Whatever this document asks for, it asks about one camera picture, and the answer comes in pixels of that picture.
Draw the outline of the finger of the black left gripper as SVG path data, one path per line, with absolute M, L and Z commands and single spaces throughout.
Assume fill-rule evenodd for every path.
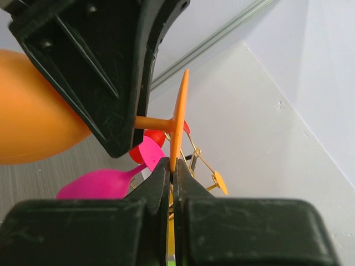
M 159 45 L 189 1 L 8 1 L 9 30 L 113 158 L 138 145 Z

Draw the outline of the red plastic wine glass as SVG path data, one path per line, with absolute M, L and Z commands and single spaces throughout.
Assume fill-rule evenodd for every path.
M 190 132 L 189 126 L 185 120 L 178 119 L 156 119 L 152 117 L 138 116 L 136 118 L 135 127 L 138 129 L 148 129 L 155 131 L 167 131 L 171 133 L 170 139 L 170 171 L 175 171 L 176 160 L 179 158 L 179 153 L 182 144 L 182 132 Z M 134 170 L 140 172 L 146 168 L 152 171 L 158 164 L 159 160 L 165 156 L 160 145 L 149 136 L 144 136 L 141 144 L 129 151 L 131 158 L 136 158 L 140 154 L 141 164 Z

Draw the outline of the green plastic wine glass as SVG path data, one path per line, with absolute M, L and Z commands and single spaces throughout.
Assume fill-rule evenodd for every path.
M 169 258 L 167 262 L 167 266 L 176 266 L 176 262 L 174 258 Z

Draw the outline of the yellow wine glass cluster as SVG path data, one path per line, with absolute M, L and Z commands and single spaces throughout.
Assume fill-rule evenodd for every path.
M 215 185 L 223 192 L 223 194 L 228 195 L 228 190 L 227 186 L 225 185 L 225 181 L 217 171 L 214 171 L 214 173 L 212 174 L 212 179 L 215 182 Z

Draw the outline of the gold wine glass rack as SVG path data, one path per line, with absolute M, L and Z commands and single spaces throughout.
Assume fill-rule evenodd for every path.
M 187 134 L 189 141 L 192 145 L 193 148 L 193 153 L 191 155 L 187 155 L 185 156 L 183 151 L 180 150 L 180 153 L 182 155 L 182 158 L 185 162 L 185 165 L 188 167 L 190 174 L 192 175 L 192 177 L 195 177 L 195 166 L 197 163 L 197 160 L 200 159 L 205 166 L 212 172 L 212 174 L 214 173 L 215 170 L 213 170 L 211 168 L 211 166 L 205 161 L 205 159 L 202 157 L 201 155 L 201 150 L 199 148 L 196 147 L 196 145 L 194 144 L 191 135 L 190 135 L 190 130 L 189 129 L 185 129 L 185 133 Z M 170 134 L 165 132 L 165 131 L 160 131 L 160 130 L 146 130 L 145 132 L 145 136 L 151 138 L 154 142 L 156 142 L 158 144 L 159 147 L 162 147 L 165 140 L 170 141 Z M 215 182 L 213 185 L 206 187 L 206 189 L 208 191 L 211 191 L 212 189 L 216 188 L 217 186 L 215 185 Z

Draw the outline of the orange plastic wine glass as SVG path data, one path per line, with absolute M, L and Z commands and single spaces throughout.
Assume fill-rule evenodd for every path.
M 25 54 L 1 50 L 1 165 L 52 157 L 91 134 Z

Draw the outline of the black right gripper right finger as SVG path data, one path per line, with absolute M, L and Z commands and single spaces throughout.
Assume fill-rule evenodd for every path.
M 284 198 L 217 198 L 179 160 L 173 174 L 177 265 L 334 265 L 316 208 Z

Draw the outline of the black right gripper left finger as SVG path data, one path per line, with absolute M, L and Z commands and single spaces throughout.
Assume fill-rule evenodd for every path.
M 123 199 L 33 199 L 1 225 L 2 265 L 166 265 L 169 159 Z

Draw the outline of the pink plastic wine glass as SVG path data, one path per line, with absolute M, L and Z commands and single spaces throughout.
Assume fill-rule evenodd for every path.
M 115 169 L 91 171 L 61 188 L 56 195 L 56 199 L 122 199 L 128 194 L 131 180 L 140 172 L 136 172 L 134 168 L 129 171 Z

